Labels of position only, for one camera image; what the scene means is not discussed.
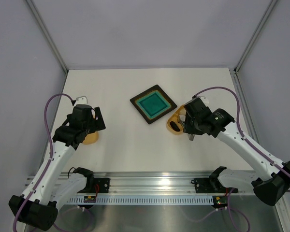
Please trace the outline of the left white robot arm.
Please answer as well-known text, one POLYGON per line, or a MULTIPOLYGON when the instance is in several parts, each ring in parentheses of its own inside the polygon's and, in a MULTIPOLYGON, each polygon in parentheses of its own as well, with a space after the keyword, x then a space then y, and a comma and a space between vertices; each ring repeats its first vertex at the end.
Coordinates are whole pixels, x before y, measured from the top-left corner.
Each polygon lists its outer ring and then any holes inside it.
POLYGON ((76 193, 98 190, 94 173, 76 168, 64 184, 55 189, 67 161, 85 138, 106 128, 99 107, 77 104, 50 141, 50 154, 32 182, 19 196, 13 195, 9 207, 14 214, 13 231, 18 222, 47 231, 55 223, 58 212, 76 193))

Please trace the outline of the white rice ball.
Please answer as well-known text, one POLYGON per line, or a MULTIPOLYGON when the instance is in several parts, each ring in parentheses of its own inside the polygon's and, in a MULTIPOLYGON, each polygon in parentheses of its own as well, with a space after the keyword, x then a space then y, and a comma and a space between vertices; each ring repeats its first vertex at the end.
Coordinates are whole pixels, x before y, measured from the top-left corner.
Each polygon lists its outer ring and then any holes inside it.
POLYGON ((181 109, 180 112, 179 112, 179 115, 180 116, 185 116, 186 115, 186 110, 184 108, 181 109))

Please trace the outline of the orange lunch box base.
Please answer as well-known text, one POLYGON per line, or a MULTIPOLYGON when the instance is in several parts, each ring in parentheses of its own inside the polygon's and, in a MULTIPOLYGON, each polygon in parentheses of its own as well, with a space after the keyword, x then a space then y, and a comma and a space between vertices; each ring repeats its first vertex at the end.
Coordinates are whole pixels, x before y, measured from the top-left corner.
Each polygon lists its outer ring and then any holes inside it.
POLYGON ((183 105, 181 105, 176 111, 175 111, 175 113, 168 119, 168 121, 167 121, 167 124, 166 124, 166 127, 167 127, 167 130, 170 132, 170 133, 172 133, 172 134, 174 134, 174 135, 181 135, 182 133, 183 133, 183 128, 182 128, 182 126, 178 123, 178 116, 179 116, 179 112, 180 112, 180 110, 181 109, 183 109, 184 108, 184 106, 183 105), (171 121, 174 121, 178 126, 179 126, 179 128, 181 129, 181 131, 180 132, 176 132, 176 131, 174 131, 174 130, 172 130, 172 128, 170 127, 170 122, 171 121))

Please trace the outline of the metal tongs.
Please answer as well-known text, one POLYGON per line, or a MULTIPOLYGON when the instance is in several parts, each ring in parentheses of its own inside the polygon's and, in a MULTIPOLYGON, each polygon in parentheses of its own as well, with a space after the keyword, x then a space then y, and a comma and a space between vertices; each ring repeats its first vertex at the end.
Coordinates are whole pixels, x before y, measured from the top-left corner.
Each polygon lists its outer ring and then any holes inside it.
POLYGON ((193 141, 195 135, 193 135, 193 134, 189 134, 189 133, 187 133, 187 132, 184 132, 184 130, 185 130, 185 118, 186 118, 186 117, 185 117, 184 115, 179 115, 179 116, 178 116, 178 123, 182 126, 182 128, 183 128, 183 133, 185 133, 185 134, 188 136, 188 139, 189 139, 190 141, 193 141))

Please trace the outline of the orange lunch box lid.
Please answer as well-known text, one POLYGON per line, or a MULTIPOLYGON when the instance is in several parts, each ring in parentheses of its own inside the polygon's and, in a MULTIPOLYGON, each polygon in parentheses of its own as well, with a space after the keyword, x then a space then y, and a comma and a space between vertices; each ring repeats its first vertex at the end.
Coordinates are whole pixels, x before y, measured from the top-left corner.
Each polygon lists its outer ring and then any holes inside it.
POLYGON ((92 113, 89 117, 89 122, 86 123, 86 131, 87 131, 87 135, 84 138, 82 144, 90 145, 97 142, 97 140, 99 139, 99 133, 95 125, 95 117, 92 113))

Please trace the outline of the black seaweed piece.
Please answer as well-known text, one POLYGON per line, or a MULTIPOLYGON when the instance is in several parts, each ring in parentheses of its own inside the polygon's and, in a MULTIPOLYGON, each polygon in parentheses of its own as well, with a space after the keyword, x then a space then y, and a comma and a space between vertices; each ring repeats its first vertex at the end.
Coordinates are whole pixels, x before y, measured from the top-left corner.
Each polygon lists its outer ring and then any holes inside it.
POLYGON ((179 128, 179 126, 174 121, 171 121, 170 122, 170 127, 172 128, 172 130, 174 130, 176 132, 180 132, 181 131, 181 129, 179 128))

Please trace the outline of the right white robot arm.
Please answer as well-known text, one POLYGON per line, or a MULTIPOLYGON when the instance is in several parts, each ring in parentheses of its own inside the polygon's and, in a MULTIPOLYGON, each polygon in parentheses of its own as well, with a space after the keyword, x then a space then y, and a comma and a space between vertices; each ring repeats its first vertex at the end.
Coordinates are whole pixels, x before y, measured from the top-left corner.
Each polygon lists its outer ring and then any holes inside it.
POLYGON ((217 168, 210 179, 214 191, 224 188, 253 192, 263 203, 274 206, 290 188, 290 161, 283 162, 267 152, 238 128, 237 122, 225 110, 211 112, 208 107, 192 109, 186 106, 185 129, 193 135, 213 136, 234 150, 254 170, 254 174, 217 168))

